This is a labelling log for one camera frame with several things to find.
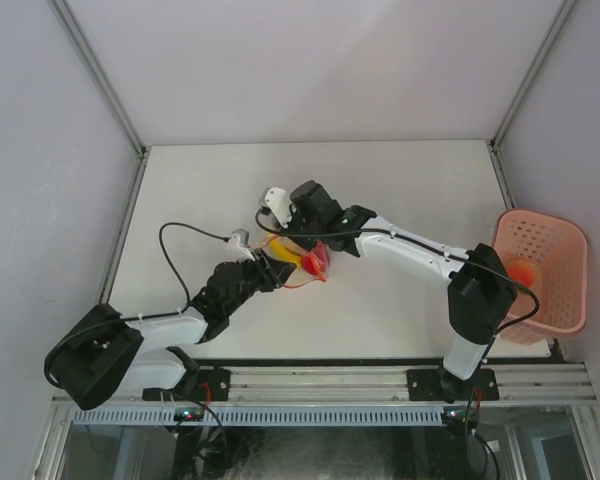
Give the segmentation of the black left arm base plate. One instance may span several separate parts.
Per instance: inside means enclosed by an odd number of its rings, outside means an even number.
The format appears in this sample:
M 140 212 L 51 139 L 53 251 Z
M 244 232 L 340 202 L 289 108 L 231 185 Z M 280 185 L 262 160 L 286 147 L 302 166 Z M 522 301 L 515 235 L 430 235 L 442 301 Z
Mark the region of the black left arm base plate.
M 186 373 L 179 383 L 167 390 L 147 388 L 142 392 L 144 401 L 195 400 L 206 404 L 212 401 L 227 401 L 231 386 L 231 372 L 215 367 L 201 369 L 197 373 Z

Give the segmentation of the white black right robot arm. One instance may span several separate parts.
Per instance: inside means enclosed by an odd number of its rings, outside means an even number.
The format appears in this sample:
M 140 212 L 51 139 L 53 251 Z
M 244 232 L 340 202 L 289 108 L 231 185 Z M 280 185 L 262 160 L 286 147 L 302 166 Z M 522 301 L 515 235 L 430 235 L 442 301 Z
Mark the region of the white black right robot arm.
M 334 252 L 385 262 L 444 289 L 454 337 L 438 368 L 439 392 L 447 402 L 471 394 L 496 330 L 517 299 L 516 287 L 491 246 L 463 249 L 434 242 L 368 208 L 343 208 L 313 180 L 292 192 L 270 187 L 262 204 L 271 211 L 280 235 L 305 250 L 322 242 Z

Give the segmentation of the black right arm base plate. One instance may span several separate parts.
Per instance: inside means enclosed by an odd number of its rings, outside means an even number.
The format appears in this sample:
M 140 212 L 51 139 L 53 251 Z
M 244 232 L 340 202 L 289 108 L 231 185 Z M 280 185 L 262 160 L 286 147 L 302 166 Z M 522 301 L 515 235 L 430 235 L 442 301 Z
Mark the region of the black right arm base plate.
M 411 401 L 444 401 L 454 403 L 467 401 L 471 393 L 486 401 L 497 401 L 500 393 L 495 372 L 479 369 L 468 380 L 460 380 L 442 367 L 409 369 L 406 381 Z

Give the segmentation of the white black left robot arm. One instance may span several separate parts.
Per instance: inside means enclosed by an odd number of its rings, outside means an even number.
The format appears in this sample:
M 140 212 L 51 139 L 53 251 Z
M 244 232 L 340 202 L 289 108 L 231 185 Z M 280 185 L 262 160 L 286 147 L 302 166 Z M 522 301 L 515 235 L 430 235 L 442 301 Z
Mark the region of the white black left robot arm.
M 179 349 L 218 337 L 257 293 L 273 292 L 296 270 L 261 250 L 222 262 L 181 310 L 125 318 L 110 304 L 94 306 L 47 354 L 44 375 L 83 410 L 124 391 L 161 388 L 176 399 L 195 395 L 199 376 Z

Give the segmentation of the clear zip top bag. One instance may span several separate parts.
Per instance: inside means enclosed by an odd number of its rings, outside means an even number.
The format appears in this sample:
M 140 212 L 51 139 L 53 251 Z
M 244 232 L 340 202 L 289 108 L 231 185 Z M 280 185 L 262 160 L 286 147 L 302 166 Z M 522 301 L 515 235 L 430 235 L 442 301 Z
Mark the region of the clear zip top bag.
M 289 239 L 267 234 L 261 247 L 274 259 L 295 265 L 294 272 L 283 283 L 285 289 L 298 289 L 313 282 L 327 282 L 331 253 L 323 242 L 305 250 Z

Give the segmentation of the red fake apple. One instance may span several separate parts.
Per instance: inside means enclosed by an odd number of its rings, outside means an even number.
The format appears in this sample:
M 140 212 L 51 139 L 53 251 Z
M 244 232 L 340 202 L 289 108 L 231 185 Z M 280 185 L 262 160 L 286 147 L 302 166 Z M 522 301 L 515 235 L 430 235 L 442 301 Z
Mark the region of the red fake apple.
M 325 274 L 330 266 L 330 254 L 323 242 L 317 242 L 306 257 L 304 269 L 311 275 Z

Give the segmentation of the yellow fake banana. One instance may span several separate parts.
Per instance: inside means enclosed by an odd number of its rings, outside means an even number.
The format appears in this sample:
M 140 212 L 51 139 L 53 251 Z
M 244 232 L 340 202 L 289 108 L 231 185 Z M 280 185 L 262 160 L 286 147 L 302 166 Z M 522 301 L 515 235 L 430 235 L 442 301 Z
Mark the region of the yellow fake banana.
M 292 263 L 296 267 L 302 266 L 302 255 L 288 248 L 280 238 L 273 238 L 268 243 L 271 254 L 280 261 Z

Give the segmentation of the orange fake peach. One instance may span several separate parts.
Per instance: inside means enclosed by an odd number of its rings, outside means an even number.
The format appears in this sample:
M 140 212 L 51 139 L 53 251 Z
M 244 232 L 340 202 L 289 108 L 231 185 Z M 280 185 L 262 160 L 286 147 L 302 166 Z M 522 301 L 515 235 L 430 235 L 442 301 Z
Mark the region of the orange fake peach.
M 524 259 L 510 261 L 506 265 L 506 270 L 511 279 L 527 288 L 530 288 L 539 278 L 538 268 Z

